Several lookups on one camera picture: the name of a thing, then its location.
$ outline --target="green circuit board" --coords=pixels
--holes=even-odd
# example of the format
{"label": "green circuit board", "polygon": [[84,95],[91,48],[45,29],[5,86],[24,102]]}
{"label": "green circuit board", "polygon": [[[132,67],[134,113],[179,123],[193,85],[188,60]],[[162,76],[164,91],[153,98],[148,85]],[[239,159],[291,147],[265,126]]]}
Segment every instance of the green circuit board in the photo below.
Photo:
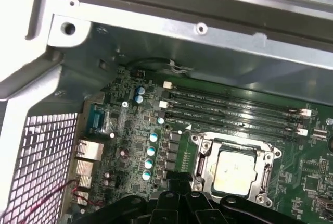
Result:
{"label": "green circuit board", "polygon": [[[140,98],[139,87],[145,90]],[[152,192],[166,187],[165,171],[194,172],[197,146],[190,136],[215,132],[267,142],[281,150],[268,187],[272,209],[310,224],[333,222],[333,209],[328,206],[333,204],[333,125],[329,122],[333,108],[123,68],[103,95],[103,102],[90,102],[84,134],[104,144],[101,161],[94,164],[91,201],[111,203],[130,194],[149,199]],[[167,106],[161,107],[161,101]],[[152,133],[158,136],[155,142]],[[147,149],[152,147],[155,154],[149,156]],[[147,159],[152,161],[149,169]],[[105,172],[111,174],[107,185]]]}

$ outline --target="black cable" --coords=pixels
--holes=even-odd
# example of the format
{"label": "black cable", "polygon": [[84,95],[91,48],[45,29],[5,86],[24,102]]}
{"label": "black cable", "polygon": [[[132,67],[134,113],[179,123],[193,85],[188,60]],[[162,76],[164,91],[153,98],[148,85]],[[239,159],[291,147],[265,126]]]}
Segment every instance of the black cable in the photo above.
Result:
{"label": "black cable", "polygon": [[170,64],[171,60],[164,57],[146,57],[129,61],[126,69],[131,70],[143,64]]}

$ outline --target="metal mesh grille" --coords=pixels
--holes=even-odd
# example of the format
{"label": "metal mesh grille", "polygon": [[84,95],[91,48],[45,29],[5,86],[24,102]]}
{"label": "metal mesh grille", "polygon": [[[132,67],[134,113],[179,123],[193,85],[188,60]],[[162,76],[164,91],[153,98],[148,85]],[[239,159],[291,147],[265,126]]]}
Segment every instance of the metal mesh grille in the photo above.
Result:
{"label": "metal mesh grille", "polygon": [[[22,135],[6,215],[0,223],[18,223],[40,199],[66,182],[77,113],[28,117]],[[62,193],[38,208],[27,223],[55,223]]]}

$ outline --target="screw hole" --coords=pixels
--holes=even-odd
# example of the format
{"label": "screw hole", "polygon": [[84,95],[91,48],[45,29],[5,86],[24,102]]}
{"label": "screw hole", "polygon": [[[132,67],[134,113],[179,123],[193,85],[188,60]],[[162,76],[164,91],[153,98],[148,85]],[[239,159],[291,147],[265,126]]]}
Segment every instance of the screw hole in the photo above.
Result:
{"label": "screw hole", "polygon": [[65,35],[73,35],[76,31],[76,28],[74,24],[65,22],[62,24],[61,30]]}

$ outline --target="chip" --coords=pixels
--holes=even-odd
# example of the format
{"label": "chip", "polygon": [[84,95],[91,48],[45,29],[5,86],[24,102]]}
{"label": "chip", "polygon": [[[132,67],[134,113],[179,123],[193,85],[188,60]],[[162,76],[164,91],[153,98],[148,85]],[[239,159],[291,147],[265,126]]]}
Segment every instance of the chip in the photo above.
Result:
{"label": "chip", "polygon": [[181,140],[181,135],[176,133],[171,133],[170,140],[174,142],[179,142]]}
{"label": "chip", "polygon": [[125,122],[125,128],[130,128],[131,126],[132,126],[132,121],[127,120],[127,121]]}
{"label": "chip", "polygon": [[317,191],[319,184],[319,178],[307,176],[305,179],[304,190],[306,191]]}
{"label": "chip", "polygon": [[138,192],[140,190],[140,185],[134,184],[132,186],[132,190],[135,191],[135,192]]}
{"label": "chip", "polygon": [[168,152],[168,160],[176,161],[177,160],[177,153]]}
{"label": "chip", "polygon": [[170,142],[170,143],[169,143],[169,150],[170,150],[170,151],[177,152],[178,149],[179,149],[179,144],[177,144],[177,143],[173,143],[173,142]]}
{"label": "chip", "polygon": [[175,167],[176,167],[176,163],[174,163],[172,161],[167,161],[167,163],[165,165],[166,170],[174,170]]}
{"label": "chip", "polygon": [[137,142],[136,144],[135,144],[135,147],[138,149],[138,150],[142,150],[142,148],[143,148],[143,143],[142,142]]}
{"label": "chip", "polygon": [[213,187],[216,191],[248,195],[257,173],[253,156],[222,151],[219,155]]}

